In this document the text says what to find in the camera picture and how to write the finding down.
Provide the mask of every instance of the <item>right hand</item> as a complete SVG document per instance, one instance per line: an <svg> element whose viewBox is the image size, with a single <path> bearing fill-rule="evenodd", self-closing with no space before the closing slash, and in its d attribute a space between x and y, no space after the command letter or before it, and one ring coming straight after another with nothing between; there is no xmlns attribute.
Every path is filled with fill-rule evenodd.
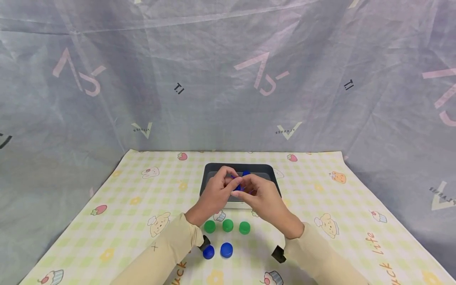
<svg viewBox="0 0 456 285"><path fill-rule="evenodd" d="M242 177L244 191L233 191L231 195L246 202L260 218L280 230L286 238L298 238L304 231L304 225L285 206L271 181L248 174Z"/></svg>

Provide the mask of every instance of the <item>dog cartoon print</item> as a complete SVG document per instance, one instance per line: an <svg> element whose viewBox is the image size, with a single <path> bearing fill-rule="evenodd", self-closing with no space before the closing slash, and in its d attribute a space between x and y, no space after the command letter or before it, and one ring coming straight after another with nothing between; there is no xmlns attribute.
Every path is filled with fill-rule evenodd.
<svg viewBox="0 0 456 285"><path fill-rule="evenodd" d="M333 171L333 172L330 173L329 175L331 175L331 178L332 178L334 181L337 181L337 182L339 182L339 183L345 184L345 182L347 182L347 177L346 177L345 174L343 174L343 173Z"/></svg>
<svg viewBox="0 0 456 285"><path fill-rule="evenodd" d="M280 172L279 170L277 170L275 168L273 168L273 170L274 170L274 175L277 179L285 177L284 174L282 172Z"/></svg>
<svg viewBox="0 0 456 285"><path fill-rule="evenodd" d="M331 238L336 238L339 234L339 227L337 223L331 218L331 215L324 213L321 218L314 219L315 225L321 227L323 231Z"/></svg>
<svg viewBox="0 0 456 285"><path fill-rule="evenodd" d="M153 216L147 221L147 225L150 226L150 235L153 238L161 233L163 229L170 223L170 215L170 212L166 212L158 217Z"/></svg>
<svg viewBox="0 0 456 285"><path fill-rule="evenodd" d="M51 271L43 279L38 280L39 283L44 285L57 285L63 279L63 270Z"/></svg>
<svg viewBox="0 0 456 285"><path fill-rule="evenodd" d="M158 176L160 174L160 171L158 170L157 167L154 166L154 167L147 168L146 170L141 172L141 174L143 176L143 179L147 179L150 177Z"/></svg>

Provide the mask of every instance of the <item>beige sleeve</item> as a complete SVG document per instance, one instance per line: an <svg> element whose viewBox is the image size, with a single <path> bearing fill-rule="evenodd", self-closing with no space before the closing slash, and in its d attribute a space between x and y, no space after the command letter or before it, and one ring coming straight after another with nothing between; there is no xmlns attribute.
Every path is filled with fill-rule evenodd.
<svg viewBox="0 0 456 285"><path fill-rule="evenodd" d="M295 261L318 285L368 285L367 279L308 223L304 223L300 238L285 239L284 251L285 257Z"/></svg>
<svg viewBox="0 0 456 285"><path fill-rule="evenodd" d="M163 285L169 274L194 246L201 246L201 229L176 217L111 285Z"/></svg>

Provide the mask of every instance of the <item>fabric backdrop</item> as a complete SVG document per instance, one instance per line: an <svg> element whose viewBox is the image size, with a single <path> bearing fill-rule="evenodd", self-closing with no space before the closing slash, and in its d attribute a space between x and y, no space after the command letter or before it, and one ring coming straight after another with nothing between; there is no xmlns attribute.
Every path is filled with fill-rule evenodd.
<svg viewBox="0 0 456 285"><path fill-rule="evenodd" d="M456 277L453 12L0 0L0 283L28 273L128 149L342 150Z"/></svg>

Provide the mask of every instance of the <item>cartoon print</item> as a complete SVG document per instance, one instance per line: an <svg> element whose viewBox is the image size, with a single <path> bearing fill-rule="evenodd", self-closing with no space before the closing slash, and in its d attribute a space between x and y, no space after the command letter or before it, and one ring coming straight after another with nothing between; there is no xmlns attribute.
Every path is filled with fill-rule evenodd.
<svg viewBox="0 0 456 285"><path fill-rule="evenodd" d="M141 198L140 197L135 197L135 198L130 200L130 205L138 205L139 203L141 203Z"/></svg>
<svg viewBox="0 0 456 285"><path fill-rule="evenodd" d="M285 177L284 174L282 172L280 172L279 170L277 170L275 168L273 168L273 170L274 170L274 175L277 179Z"/></svg>
<svg viewBox="0 0 456 285"><path fill-rule="evenodd" d="M323 186L320 184L320 183L315 183L314 184L314 188L315 190L317 190L318 192L323 192L325 189L323 188Z"/></svg>
<svg viewBox="0 0 456 285"><path fill-rule="evenodd" d="M212 217L214 218L215 221L221 222L221 221L223 221L225 219L226 214L222 210L220 210L215 215L213 215Z"/></svg>
<svg viewBox="0 0 456 285"><path fill-rule="evenodd" d="M46 284L46 285L57 285L57 284L60 284L62 279L63 279L63 270L61 269L61 270L49 272L46 276L44 276L43 279L38 280L38 282L41 284Z"/></svg>
<svg viewBox="0 0 456 285"><path fill-rule="evenodd" d="M150 235L153 238L161 233L163 229L170 223L170 215L170 212L166 212L158 217L153 216L147 221L147 225L150 226Z"/></svg>
<svg viewBox="0 0 456 285"><path fill-rule="evenodd" d="M443 285L442 281L434 273L426 270L422 270L421 273L423 274L423 280L426 285Z"/></svg>
<svg viewBox="0 0 456 285"><path fill-rule="evenodd" d="M377 211L370 211L372 214L372 217L377 221L381 223L387 223L388 221L386 220L386 217L382 214L380 214Z"/></svg>
<svg viewBox="0 0 456 285"><path fill-rule="evenodd" d="M116 170L116 171L113 172L113 174L111 174L111 176L112 177L118 177L118 176L120 176L121 173L122 173L122 171Z"/></svg>
<svg viewBox="0 0 456 285"><path fill-rule="evenodd" d="M106 206L106 205L100 205L92 210L91 215L92 216L101 215L101 214L103 214L104 211L106 211L107 208L108 208L108 206Z"/></svg>
<svg viewBox="0 0 456 285"><path fill-rule="evenodd" d="M332 178L334 181L337 181L337 182L339 182L339 183L345 184L345 182L347 182L347 177L346 177L345 174L343 174L343 173L333 171L333 172L330 173L329 175L331 175L331 178Z"/></svg>
<svg viewBox="0 0 456 285"><path fill-rule="evenodd" d="M212 269L211 274L207 277L208 285L223 285L223 271Z"/></svg>
<svg viewBox="0 0 456 285"><path fill-rule="evenodd" d="M266 285L283 285L284 281L277 271L265 272L264 281L260 281Z"/></svg>
<svg viewBox="0 0 456 285"><path fill-rule="evenodd" d="M157 167L154 166L154 167L151 167L151 168L147 168L146 170L141 172L141 174L143 175L143 179L147 179L147 178L150 178L150 177L158 176L160 174L160 171L158 170Z"/></svg>
<svg viewBox="0 0 456 285"><path fill-rule="evenodd" d="M315 218L314 222L317 227L321 227L331 238L336 238L336 235L339 234L337 223L331 219L331 215L328 213L324 213L321 218Z"/></svg>
<svg viewBox="0 0 456 285"><path fill-rule="evenodd" d="M177 158L180 160L180 161L184 161L187 159L187 154L185 152L181 152L180 154L177 155Z"/></svg>
<svg viewBox="0 0 456 285"><path fill-rule="evenodd" d="M114 256L114 248L106 249L101 255L100 260L102 262L108 262Z"/></svg>
<svg viewBox="0 0 456 285"><path fill-rule="evenodd" d="M187 184L187 183L185 183L185 182L182 181L182 182L179 184L179 189L180 189L180 190L187 190L187 188L188 188L188 184Z"/></svg>
<svg viewBox="0 0 456 285"><path fill-rule="evenodd" d="M298 158L295 155L287 155L286 158L292 162L298 161Z"/></svg>

